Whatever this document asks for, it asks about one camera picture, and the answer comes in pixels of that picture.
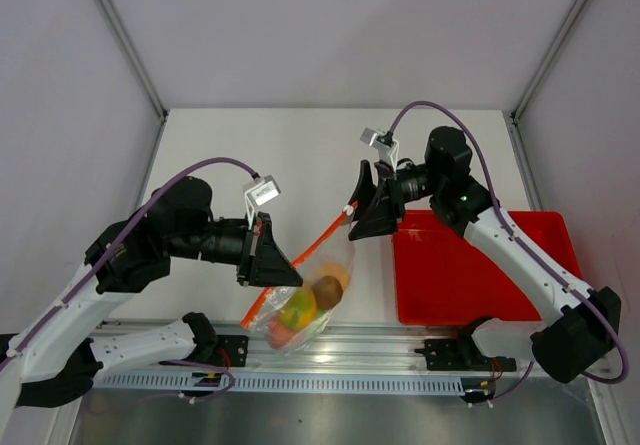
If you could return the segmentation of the yellow green mango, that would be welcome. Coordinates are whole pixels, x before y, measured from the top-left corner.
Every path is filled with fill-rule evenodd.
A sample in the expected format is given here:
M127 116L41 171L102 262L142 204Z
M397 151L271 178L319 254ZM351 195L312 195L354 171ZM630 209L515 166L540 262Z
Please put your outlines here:
M317 304L312 290L298 289L280 309L279 322L293 331L304 329L316 316Z

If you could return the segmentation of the clear orange zip top bag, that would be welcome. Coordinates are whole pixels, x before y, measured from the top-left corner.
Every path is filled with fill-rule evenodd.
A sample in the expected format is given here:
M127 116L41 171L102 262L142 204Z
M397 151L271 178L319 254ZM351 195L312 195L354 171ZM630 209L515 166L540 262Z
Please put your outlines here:
M261 334L283 354L304 348L324 331L351 285L355 247L348 235L357 208L356 202L346 205L294 260L303 284L264 289L241 321L242 328Z

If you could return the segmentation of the orange fruit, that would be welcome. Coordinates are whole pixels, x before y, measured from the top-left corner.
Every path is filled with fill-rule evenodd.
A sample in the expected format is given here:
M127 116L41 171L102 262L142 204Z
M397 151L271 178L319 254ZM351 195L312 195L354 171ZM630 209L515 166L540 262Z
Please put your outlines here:
M324 276L332 276L334 277L341 285L343 290L346 290L351 281L351 272L347 267L342 265L341 263L325 263L320 267L319 271L320 277Z

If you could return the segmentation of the brown kiwi fruit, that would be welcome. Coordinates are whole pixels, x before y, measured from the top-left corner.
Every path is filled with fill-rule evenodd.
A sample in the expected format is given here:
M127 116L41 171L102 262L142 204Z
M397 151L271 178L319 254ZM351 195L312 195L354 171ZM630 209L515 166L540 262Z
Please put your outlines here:
M311 290L320 310L333 309L340 303L344 293L340 281L331 275L320 278L312 285Z

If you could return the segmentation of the peach fruit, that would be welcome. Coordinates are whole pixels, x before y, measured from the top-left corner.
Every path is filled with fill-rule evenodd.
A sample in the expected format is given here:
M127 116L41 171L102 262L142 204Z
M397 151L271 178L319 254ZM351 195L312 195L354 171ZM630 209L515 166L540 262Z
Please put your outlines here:
M286 350L291 346L296 335L296 331L281 327L279 323L272 323L267 330L266 339L272 349Z

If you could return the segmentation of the green apple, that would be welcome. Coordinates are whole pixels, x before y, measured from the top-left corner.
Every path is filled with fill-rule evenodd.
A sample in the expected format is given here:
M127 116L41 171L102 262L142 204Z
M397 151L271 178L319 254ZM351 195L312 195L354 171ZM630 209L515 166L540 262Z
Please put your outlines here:
M305 327L305 337L313 339L318 336L327 326L332 315L332 310L319 310L314 319Z

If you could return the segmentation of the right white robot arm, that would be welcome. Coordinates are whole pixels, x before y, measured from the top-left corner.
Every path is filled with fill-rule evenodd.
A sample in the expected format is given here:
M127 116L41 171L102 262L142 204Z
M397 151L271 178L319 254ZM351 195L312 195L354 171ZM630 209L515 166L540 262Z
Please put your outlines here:
M405 167L399 165L392 132L367 128L361 140L379 159L360 164L349 201L350 240L397 233L406 204L426 198L440 223L491 260L540 317L538 322L478 321L456 345L464 366L479 368L494 356L523 359L567 384L578 376L592 379L589 368L622 347L619 296L608 287L592 288L561 266L500 206L492 182L473 178L471 161L484 156L468 129L433 129L423 163Z

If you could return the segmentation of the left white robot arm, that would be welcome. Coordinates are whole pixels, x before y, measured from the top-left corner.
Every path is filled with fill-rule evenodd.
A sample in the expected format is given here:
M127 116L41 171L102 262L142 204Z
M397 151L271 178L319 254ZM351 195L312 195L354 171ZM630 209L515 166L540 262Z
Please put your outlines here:
M279 193L272 177L256 177L243 190L245 216L216 219L212 188L184 176L154 191L129 220L109 226L41 317L21 333L2 336L2 412L59 407L98 380L148 364L215 364L218 336L199 312L147 332L101 340L91 335L115 309L167 277L174 258L232 265L242 286L301 286L275 242L269 214L258 209Z

